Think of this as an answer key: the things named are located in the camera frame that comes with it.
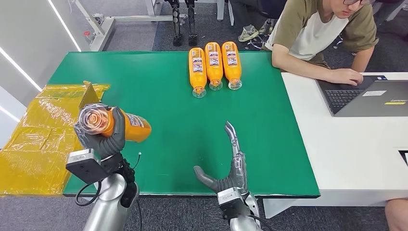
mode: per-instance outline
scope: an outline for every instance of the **orange juice bottle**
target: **orange juice bottle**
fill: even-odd
[[[225,77],[229,80],[228,87],[232,90],[238,90],[242,87],[240,80],[242,70],[238,48],[234,42],[222,44],[222,59]]]
[[[190,84],[193,88],[192,95],[202,98],[207,94],[207,71],[205,67],[205,55],[201,48],[192,48],[189,52]]]
[[[205,60],[207,65],[207,77],[210,80],[210,89],[219,90],[222,88],[222,55],[221,48],[216,42],[209,42],[205,46]]]
[[[115,120],[112,109],[106,110],[106,105],[101,103],[87,104],[79,112],[79,124],[88,134],[102,134],[106,137],[112,135]],[[152,131],[150,124],[142,117],[125,113],[125,139],[127,141],[142,142]]]

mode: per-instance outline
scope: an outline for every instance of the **laptop keyboard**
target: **laptop keyboard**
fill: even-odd
[[[363,90],[325,90],[332,107],[343,108]]]

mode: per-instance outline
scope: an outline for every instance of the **black cable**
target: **black cable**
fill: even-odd
[[[139,204],[139,200],[136,200],[136,203],[138,204],[138,209],[139,209],[139,220],[140,220],[140,231],[142,229],[142,223],[141,223],[141,209],[140,209],[140,204]]]
[[[94,202],[96,200],[96,198],[98,198],[99,193],[101,192],[101,188],[102,188],[102,181],[98,181],[98,189],[96,190],[96,194],[92,197],[92,199],[86,203],[80,203],[78,201],[79,196],[81,195],[81,192],[84,191],[88,186],[90,186],[92,184],[87,184],[84,187],[82,187],[82,189],[79,190],[79,192],[76,194],[75,196],[75,204],[79,205],[79,206],[87,206],[92,204],[92,202]]]
[[[253,218],[253,219],[255,219],[255,220],[259,220],[262,224],[264,224],[270,231],[272,231],[272,228],[267,224],[267,221],[266,220],[264,220],[264,219],[262,219],[262,218],[259,218],[259,217],[257,217],[257,216],[255,216],[255,215],[249,215],[249,217],[251,217],[251,218]]]
[[[141,153],[139,153],[139,156],[138,156],[138,161],[136,162],[136,165],[132,168],[132,169],[135,169],[136,168],[136,166],[138,165],[138,163],[139,163],[139,161],[140,161],[140,156],[141,156]]]

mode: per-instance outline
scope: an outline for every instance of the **robotic arm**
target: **robotic arm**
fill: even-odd
[[[88,149],[70,153],[66,169],[87,184],[76,195],[76,203],[86,206],[96,200],[84,231],[123,230],[128,214],[139,196],[135,171],[120,153],[125,146],[125,120],[118,107],[113,109],[113,117],[115,126],[110,137],[89,135],[79,124],[74,125],[79,141]],[[94,198],[87,203],[79,203],[78,197],[89,197],[81,195],[81,192],[96,182],[98,191]]]
[[[70,153],[66,169],[87,185],[76,195],[76,203],[86,206],[95,201],[83,231],[121,231],[126,219],[137,202],[139,188],[135,171],[120,151],[125,146],[125,121],[119,108],[113,109],[115,120],[111,137],[89,135],[79,124],[74,130],[85,150]],[[240,151],[234,127],[225,126],[232,144],[232,162],[229,175],[216,180],[205,174],[199,166],[194,167],[197,179],[217,193],[218,204],[229,220],[231,231],[262,231],[259,208],[255,197],[247,189],[245,155]],[[81,204],[77,200],[88,186],[98,182],[98,190],[92,200]]]
[[[217,193],[218,205],[229,221],[231,231],[262,231],[260,227],[259,208],[255,197],[248,191],[245,154],[240,150],[235,129],[227,121],[225,125],[232,144],[232,161],[230,173],[221,180],[204,173],[199,166],[194,167],[197,179]]]

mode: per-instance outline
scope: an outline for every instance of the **yellow plastic sheet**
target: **yellow plastic sheet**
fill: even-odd
[[[66,157],[82,148],[73,129],[79,109],[97,103],[109,87],[47,85],[0,151],[0,195],[62,194],[70,175]]]

